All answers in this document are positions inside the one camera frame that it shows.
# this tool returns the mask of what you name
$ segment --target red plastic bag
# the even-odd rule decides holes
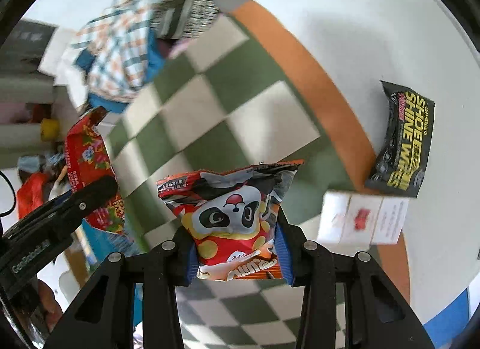
[[[103,139],[95,128],[106,114],[105,108],[99,106],[68,131],[65,139],[65,160],[73,192],[102,176],[115,176]],[[125,212],[119,192],[104,207],[93,211],[85,219],[94,228],[122,234]]]
[[[43,204],[43,186],[49,181],[49,176],[34,173],[17,191],[18,219],[23,219],[33,210]]]

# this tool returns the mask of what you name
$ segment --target pile of clothes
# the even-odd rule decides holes
[[[213,0],[114,0],[70,44],[74,66],[85,72],[88,103],[123,112],[171,48],[198,37],[218,14]]]

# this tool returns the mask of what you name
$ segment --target table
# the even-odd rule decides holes
[[[438,0],[248,2],[170,61],[106,140],[129,221],[152,247],[178,226],[155,198],[158,179],[304,158],[283,207],[314,239],[324,191],[361,191],[382,144],[388,111],[379,80],[409,86],[436,102],[428,170],[405,241],[370,252],[425,323],[480,269],[475,177],[462,165],[479,145],[477,57]],[[185,342],[292,347],[301,297],[270,280],[195,281],[178,291]]]

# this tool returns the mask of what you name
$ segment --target checkered floor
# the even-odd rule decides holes
[[[190,349],[294,349],[303,287],[283,280],[195,279],[177,288],[184,344]],[[343,291],[337,288],[336,348],[345,346]]]
[[[325,191],[354,189],[295,85],[259,41],[227,16],[166,63],[106,145],[128,220],[144,249],[171,239],[179,226],[158,198],[157,181],[168,175],[304,159],[282,208],[307,239],[318,234]],[[186,346],[293,348],[302,292],[282,280],[195,280],[178,290]],[[344,347],[344,298],[337,292],[337,347]]]

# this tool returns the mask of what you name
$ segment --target panda cartoon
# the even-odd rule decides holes
[[[194,238],[199,262],[204,265],[231,262],[270,241],[274,222],[269,223],[272,221],[269,202],[269,194],[246,184],[185,213],[181,221]]]

